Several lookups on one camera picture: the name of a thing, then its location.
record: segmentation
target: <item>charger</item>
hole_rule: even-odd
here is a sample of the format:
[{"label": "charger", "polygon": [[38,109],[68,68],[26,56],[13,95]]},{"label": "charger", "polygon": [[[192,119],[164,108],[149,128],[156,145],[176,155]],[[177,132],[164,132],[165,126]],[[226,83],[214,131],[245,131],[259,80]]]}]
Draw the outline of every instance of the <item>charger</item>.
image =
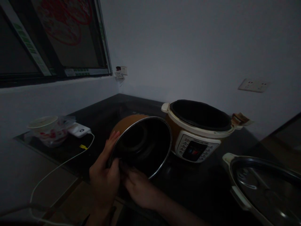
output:
[{"label": "charger", "polygon": [[89,127],[83,126],[75,122],[69,129],[68,132],[77,138],[82,138],[87,133],[91,132]]}]

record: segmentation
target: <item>inner cooking pot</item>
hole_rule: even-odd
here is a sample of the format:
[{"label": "inner cooking pot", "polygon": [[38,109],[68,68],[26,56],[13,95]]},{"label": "inner cooking pot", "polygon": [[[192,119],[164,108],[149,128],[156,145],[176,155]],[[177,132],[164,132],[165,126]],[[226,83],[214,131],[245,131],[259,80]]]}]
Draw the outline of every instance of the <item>inner cooking pot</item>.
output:
[{"label": "inner cooking pot", "polygon": [[172,135],[169,125],[160,117],[131,115],[118,122],[112,131],[120,131],[121,135],[113,147],[109,167],[114,158],[121,158],[151,178],[169,155]]},{"label": "inner cooking pot", "polygon": [[177,100],[170,104],[170,110],[181,121],[200,129],[209,131],[228,131],[231,129],[229,115],[205,103]]}]

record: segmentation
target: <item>electrical socket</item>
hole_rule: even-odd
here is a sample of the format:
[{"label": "electrical socket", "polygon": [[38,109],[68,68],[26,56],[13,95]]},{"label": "electrical socket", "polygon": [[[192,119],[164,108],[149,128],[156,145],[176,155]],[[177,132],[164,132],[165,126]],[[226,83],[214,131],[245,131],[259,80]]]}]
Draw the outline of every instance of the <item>electrical socket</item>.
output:
[{"label": "electrical socket", "polygon": [[246,78],[241,85],[238,87],[239,90],[252,91],[257,93],[263,93],[266,91],[270,82],[265,82],[261,80],[253,80]]},{"label": "electrical socket", "polygon": [[128,67],[121,66],[121,74],[123,75],[128,75]]},{"label": "electrical socket", "polygon": [[115,75],[116,75],[116,78],[117,78],[117,79],[124,78],[124,76],[123,76],[123,74],[121,73],[121,71],[116,71],[116,72],[115,72]]}]

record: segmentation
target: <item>black countertop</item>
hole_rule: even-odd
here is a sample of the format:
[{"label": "black countertop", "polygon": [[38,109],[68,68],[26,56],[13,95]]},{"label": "black countertop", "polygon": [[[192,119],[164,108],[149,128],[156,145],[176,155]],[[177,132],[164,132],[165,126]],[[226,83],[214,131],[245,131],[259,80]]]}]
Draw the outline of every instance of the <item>black countertop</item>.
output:
[{"label": "black countertop", "polygon": [[[158,101],[117,94],[70,114],[76,117],[78,123],[91,128],[95,140],[87,152],[66,163],[63,168],[89,183],[89,168],[101,153],[115,124],[131,114],[165,118],[165,113],[161,111],[162,104]],[[16,139],[25,144],[24,134]],[[34,137],[26,145],[54,163],[61,164],[82,152],[83,149],[79,148],[81,144],[88,146],[91,141],[90,134],[81,139],[69,136],[60,147],[48,148]],[[169,197],[211,225],[258,225],[260,223],[253,215],[243,211],[230,194],[230,180],[221,164],[222,156],[227,152],[276,161],[274,156],[243,128],[226,138],[203,163],[191,163],[171,153],[152,182]],[[159,225],[160,217],[136,206],[123,188],[119,196],[126,201],[127,206]]]}]

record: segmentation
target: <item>cooker handle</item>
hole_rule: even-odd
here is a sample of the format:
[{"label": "cooker handle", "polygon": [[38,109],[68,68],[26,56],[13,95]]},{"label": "cooker handle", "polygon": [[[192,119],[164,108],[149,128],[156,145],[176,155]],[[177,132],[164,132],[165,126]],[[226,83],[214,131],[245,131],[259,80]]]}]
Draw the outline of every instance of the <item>cooker handle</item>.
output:
[{"label": "cooker handle", "polygon": [[230,166],[231,161],[237,157],[238,155],[234,155],[232,153],[226,153],[223,155],[223,160],[226,162],[228,166]]},{"label": "cooker handle", "polygon": [[168,114],[168,106],[169,106],[169,103],[164,103],[161,107],[161,111]]},{"label": "cooker handle", "polygon": [[232,186],[230,192],[243,210],[249,211],[252,208],[249,201],[236,186]]}]

